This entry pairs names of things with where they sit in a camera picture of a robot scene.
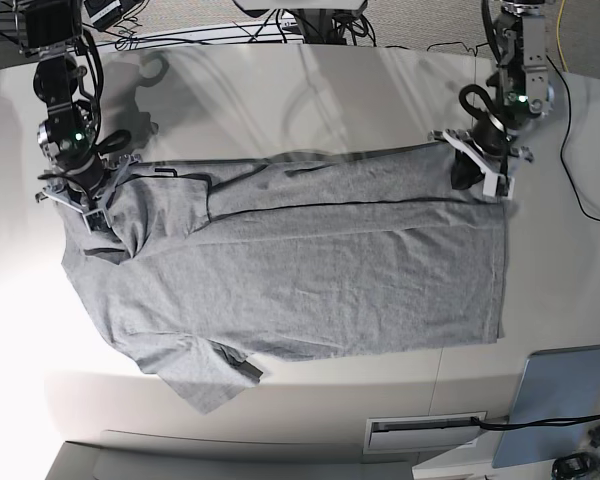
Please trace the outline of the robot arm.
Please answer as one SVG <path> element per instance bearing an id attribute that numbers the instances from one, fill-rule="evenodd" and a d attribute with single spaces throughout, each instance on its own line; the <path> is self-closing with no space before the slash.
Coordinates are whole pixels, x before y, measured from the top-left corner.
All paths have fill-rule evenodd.
<path id="1" fill-rule="evenodd" d="M 533 162 L 531 150 L 518 139 L 546 118 L 554 89 L 546 58 L 542 1 L 502 1 L 493 17 L 487 1 L 480 3 L 486 45 L 495 72 L 484 86 L 468 84 L 459 94 L 461 108 L 473 119 L 469 130 L 432 131 L 430 138 L 455 150 L 451 186 L 467 190 L 482 186 L 487 197 L 511 198 L 514 171 Z"/>
<path id="2" fill-rule="evenodd" d="M 47 112 L 37 141 L 49 168 L 39 176 L 46 185 L 38 197 L 87 215 L 104 211 L 132 162 L 112 155 L 129 145 L 131 133 L 100 137 L 104 69 L 82 27 L 81 3 L 15 1 L 12 11 L 20 52 L 37 60 L 33 90 Z"/>

